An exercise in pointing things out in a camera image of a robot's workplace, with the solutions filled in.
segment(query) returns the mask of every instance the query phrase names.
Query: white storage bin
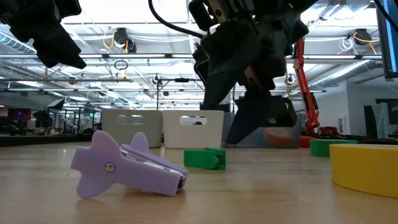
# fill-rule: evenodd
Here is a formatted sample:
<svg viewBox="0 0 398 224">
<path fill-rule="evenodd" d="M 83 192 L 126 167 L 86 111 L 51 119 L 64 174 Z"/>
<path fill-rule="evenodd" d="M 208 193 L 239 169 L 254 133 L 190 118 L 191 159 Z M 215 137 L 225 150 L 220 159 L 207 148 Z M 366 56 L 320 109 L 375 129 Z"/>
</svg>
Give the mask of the white storage bin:
<svg viewBox="0 0 398 224">
<path fill-rule="evenodd" d="M 162 145 L 162 112 L 153 110 L 102 110 L 103 131 L 119 145 L 130 144 L 132 137 L 143 132 L 149 147 Z"/>
<path fill-rule="evenodd" d="M 223 111 L 163 111 L 164 145 L 174 149 L 221 147 Z"/>
</svg>

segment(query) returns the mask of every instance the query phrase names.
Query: wooden surface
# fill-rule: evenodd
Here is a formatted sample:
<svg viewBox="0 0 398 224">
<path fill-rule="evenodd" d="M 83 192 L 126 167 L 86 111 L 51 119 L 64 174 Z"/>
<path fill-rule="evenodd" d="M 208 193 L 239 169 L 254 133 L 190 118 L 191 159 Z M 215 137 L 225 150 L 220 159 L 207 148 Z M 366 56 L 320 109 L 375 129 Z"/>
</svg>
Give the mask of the wooden surface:
<svg viewBox="0 0 398 224">
<path fill-rule="evenodd" d="M 332 184 L 329 159 L 308 149 L 228 149 L 227 170 L 190 169 L 176 197 L 114 185 L 82 200 L 76 145 L 0 148 L 0 223 L 398 223 L 398 199 Z M 182 152 L 165 158 L 182 163 Z"/>
</svg>

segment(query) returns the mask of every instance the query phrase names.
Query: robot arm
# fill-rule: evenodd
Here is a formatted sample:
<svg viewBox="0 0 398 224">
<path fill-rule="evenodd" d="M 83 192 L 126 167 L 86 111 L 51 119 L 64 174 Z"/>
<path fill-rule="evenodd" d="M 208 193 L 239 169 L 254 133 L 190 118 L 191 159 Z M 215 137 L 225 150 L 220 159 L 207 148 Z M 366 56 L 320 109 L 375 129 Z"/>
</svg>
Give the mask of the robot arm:
<svg viewBox="0 0 398 224">
<path fill-rule="evenodd" d="M 206 86 L 203 110 L 213 110 L 236 83 L 247 89 L 226 143 L 236 144 L 258 127 L 292 127 L 297 117 L 289 99 L 272 96 L 273 78 L 286 73 L 285 56 L 309 31 L 299 17 L 317 0 L 193 0 L 189 10 L 207 31 L 193 54 Z M 209 29 L 219 24 L 216 32 Z"/>
</svg>

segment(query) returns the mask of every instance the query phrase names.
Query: yellow tape roll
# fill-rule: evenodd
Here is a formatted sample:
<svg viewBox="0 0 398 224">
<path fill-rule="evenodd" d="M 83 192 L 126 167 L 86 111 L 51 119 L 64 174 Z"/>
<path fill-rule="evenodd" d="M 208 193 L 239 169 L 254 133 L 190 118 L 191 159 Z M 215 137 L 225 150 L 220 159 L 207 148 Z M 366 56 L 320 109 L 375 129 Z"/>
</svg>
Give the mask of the yellow tape roll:
<svg viewBox="0 0 398 224">
<path fill-rule="evenodd" d="M 398 146 L 332 144 L 330 159 L 335 184 L 398 198 Z"/>
</svg>

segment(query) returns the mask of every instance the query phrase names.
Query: purple 3d printed object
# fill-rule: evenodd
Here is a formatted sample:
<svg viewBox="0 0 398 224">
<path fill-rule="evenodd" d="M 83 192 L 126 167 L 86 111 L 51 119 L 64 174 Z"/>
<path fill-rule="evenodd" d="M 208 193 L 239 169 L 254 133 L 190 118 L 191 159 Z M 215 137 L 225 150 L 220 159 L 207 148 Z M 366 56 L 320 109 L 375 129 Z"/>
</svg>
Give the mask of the purple 3d printed object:
<svg viewBox="0 0 398 224">
<path fill-rule="evenodd" d="M 187 170 L 149 152 L 144 133 L 137 133 L 122 149 L 106 132 L 97 131 L 90 147 L 78 147 L 71 169 L 81 172 L 77 194 L 95 197 L 113 184 L 174 196 L 182 189 Z"/>
</svg>

